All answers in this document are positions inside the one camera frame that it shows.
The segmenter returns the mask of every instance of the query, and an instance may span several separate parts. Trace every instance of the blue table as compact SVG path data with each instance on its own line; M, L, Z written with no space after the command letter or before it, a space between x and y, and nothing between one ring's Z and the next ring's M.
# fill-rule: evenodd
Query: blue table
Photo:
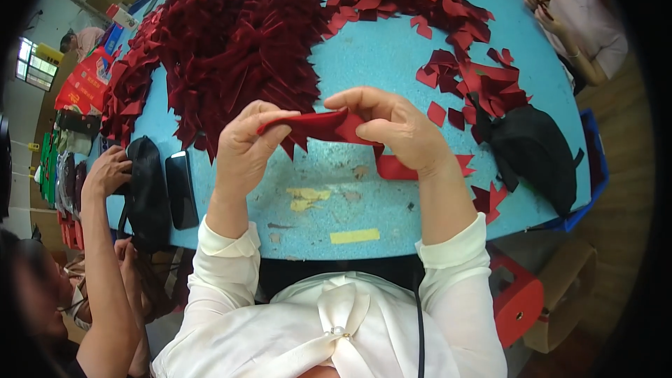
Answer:
M533 95L531 103L550 114L565 135L573 154L585 149L579 111L556 54L542 33L532 13L521 0L469 0L491 11L490 44L473 43L470 56L476 63L497 65L486 56L488 48L506 47L520 69L520 87ZM141 8L135 17L142 18ZM379 19L377 22L349 22L338 35L313 47L310 62L320 76L322 98L357 85L371 85L407 97L420 111L426 112L434 100L444 107L461 109L462 99L441 94L415 80L417 69L429 60L432 50L450 49L445 35L433 29L428 40L411 29L408 16ZM120 41L126 45L131 33ZM131 139L147 135L159 148L163 158L178 152L181 142L173 137L177 122L172 110L166 112L167 92L163 67L152 76L153 83L144 113L136 122ZM315 109L324 111L320 102ZM495 161L486 144L477 146L471 134L446 123L441 129L456 154L474 154L470 167L477 171L465 178L467 185L488 189L495 179ZM96 149L90 160L95 159ZM215 166L206 152L189 147L191 175L199 217L205 216L214 186ZM261 184L248 196L249 217L257 223L261 236L261 255L291 260L345 260L413 254L420 239L418 186L412 181L384 181L376 173L371 147L309 140L308 154L296 151L292 164L284 150L272 156ZM576 170L578 209L590 202L587 158ZM292 196L287 188L330 190L331 196L306 211L290 209ZM123 198L110 197L107 212L110 226L116 227ZM497 207L501 215L488 226L488 239L525 230L557 217L550 204L525 187L516 191ZM290 228L277 228L277 225ZM131 233L130 225L126 226ZM380 239L350 244L332 244L333 232L376 228ZM196 248L197 229L173 230L171 243Z

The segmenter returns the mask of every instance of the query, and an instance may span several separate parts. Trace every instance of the black drawstring bag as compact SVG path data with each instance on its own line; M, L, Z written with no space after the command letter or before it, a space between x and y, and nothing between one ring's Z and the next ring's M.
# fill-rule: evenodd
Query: black drawstring bag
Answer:
M476 108L476 130L490 144L504 185L513 192L518 176L544 196L561 217L576 201L576 167L583 150L572 156L567 140L550 115L525 105L491 119L478 104L478 93L467 98Z
M119 219L119 238L125 238L126 219L133 228L133 245L147 254L169 247L171 214L161 170L159 150L147 136L133 140L126 150L133 161L131 180L115 194L126 202Z

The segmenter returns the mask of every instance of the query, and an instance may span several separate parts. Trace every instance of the black phone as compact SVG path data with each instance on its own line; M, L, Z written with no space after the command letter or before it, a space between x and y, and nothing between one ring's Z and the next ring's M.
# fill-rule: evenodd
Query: black phone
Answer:
M175 229L186 230L198 226L189 154L186 150L166 158L166 183Z

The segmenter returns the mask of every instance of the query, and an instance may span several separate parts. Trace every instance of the woman's left hand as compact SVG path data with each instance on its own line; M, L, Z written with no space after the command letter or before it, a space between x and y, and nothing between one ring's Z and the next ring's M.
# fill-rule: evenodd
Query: woman's left hand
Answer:
M544 10L542 9L542 5L538 5L537 8L534 10L534 19L539 21L542 27L551 34L555 34L558 37L561 37L564 34L566 34L567 28L565 24L563 24L562 21L560 21L557 16L551 13L548 14L550 14L550 16L553 18L552 20L544 12Z
M264 176L268 158L291 131L289 126L279 125L259 136L257 129L269 121L297 115L300 112L284 111L260 100L246 106L219 135L214 194L224 199L245 198Z

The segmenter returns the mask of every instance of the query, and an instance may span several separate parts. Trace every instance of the yellow tape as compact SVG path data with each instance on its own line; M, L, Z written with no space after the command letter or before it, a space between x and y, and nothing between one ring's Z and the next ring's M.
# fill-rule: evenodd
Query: yellow tape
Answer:
M351 242L372 241L380 239L378 228L349 232L332 232L329 234L332 244L350 244Z

